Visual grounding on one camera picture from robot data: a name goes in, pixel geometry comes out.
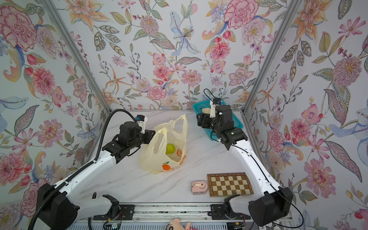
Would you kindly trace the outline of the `yellow pear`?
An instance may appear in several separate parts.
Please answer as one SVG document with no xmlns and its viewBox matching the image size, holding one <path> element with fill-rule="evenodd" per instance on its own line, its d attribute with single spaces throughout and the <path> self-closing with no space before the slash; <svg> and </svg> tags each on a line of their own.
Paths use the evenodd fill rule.
<svg viewBox="0 0 368 230">
<path fill-rule="evenodd" d="M 202 113 L 203 114 L 210 114 L 211 113 L 211 108 L 202 108 Z"/>
</svg>

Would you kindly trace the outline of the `yellow translucent plastic bag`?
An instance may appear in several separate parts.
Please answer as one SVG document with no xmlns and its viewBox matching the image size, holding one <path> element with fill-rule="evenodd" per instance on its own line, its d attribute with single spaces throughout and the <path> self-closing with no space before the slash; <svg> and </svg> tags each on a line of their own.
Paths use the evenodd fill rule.
<svg viewBox="0 0 368 230">
<path fill-rule="evenodd" d="M 175 120 L 157 125 L 148 145 L 142 148 L 139 166 L 152 174 L 178 169 L 187 154 L 188 120 L 181 115 Z"/>
</svg>

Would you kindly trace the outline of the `green pear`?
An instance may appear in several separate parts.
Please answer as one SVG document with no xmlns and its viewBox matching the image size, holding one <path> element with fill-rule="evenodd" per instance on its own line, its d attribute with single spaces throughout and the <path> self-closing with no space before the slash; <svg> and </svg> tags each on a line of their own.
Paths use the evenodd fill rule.
<svg viewBox="0 0 368 230">
<path fill-rule="evenodd" d="M 173 144 L 171 143 L 167 144 L 165 154 L 173 154 L 175 153 L 175 151 L 176 151 L 176 148 Z"/>
</svg>

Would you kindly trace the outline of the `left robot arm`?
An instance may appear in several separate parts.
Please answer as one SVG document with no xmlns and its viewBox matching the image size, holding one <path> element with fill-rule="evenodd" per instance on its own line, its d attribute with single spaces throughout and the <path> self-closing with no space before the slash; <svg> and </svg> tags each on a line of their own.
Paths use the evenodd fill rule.
<svg viewBox="0 0 368 230">
<path fill-rule="evenodd" d="M 106 170 L 125 157 L 134 154 L 143 144 L 149 144 L 154 130 L 144 130 L 140 122 L 125 122 L 120 133 L 104 145 L 95 158 L 67 178 L 54 185 L 41 186 L 37 194 L 36 212 L 28 226 L 32 230 L 40 219 L 52 230 L 65 230 L 78 220 L 93 216 L 118 217 L 119 201 L 112 195 L 81 198 L 80 194 Z"/>
</svg>

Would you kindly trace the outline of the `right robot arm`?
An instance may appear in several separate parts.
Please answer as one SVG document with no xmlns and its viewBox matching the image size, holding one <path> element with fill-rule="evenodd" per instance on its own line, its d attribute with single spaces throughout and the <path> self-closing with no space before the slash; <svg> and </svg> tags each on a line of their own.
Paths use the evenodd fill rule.
<svg viewBox="0 0 368 230">
<path fill-rule="evenodd" d="M 238 160 L 252 187 L 250 195 L 227 196 L 223 204 L 226 215 L 250 216 L 259 227 L 286 217 L 292 205 L 293 193 L 289 188 L 282 188 L 267 172 L 244 131 L 235 126 L 230 106 L 213 105 L 209 114 L 198 112 L 196 119 L 199 127 L 210 130 L 210 135 L 215 135 L 217 141 Z"/>
</svg>

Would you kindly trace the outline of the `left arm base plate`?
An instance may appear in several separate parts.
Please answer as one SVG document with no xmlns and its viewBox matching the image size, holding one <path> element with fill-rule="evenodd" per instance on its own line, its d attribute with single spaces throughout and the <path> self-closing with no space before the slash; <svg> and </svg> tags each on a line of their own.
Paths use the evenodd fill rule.
<svg viewBox="0 0 368 230">
<path fill-rule="evenodd" d="M 134 205 L 119 205 L 120 211 L 115 216 L 110 215 L 98 215 L 94 216 L 93 220 L 132 220 L 134 215 Z"/>
</svg>

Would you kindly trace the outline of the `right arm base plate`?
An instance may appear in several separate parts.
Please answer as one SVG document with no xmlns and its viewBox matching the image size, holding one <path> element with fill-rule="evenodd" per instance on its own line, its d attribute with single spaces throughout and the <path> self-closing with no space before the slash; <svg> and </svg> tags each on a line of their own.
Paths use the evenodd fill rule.
<svg viewBox="0 0 368 230">
<path fill-rule="evenodd" d="M 211 204 L 210 212 L 208 213 L 212 220 L 250 220 L 251 217 L 241 213 L 235 213 L 229 205 Z"/>
</svg>

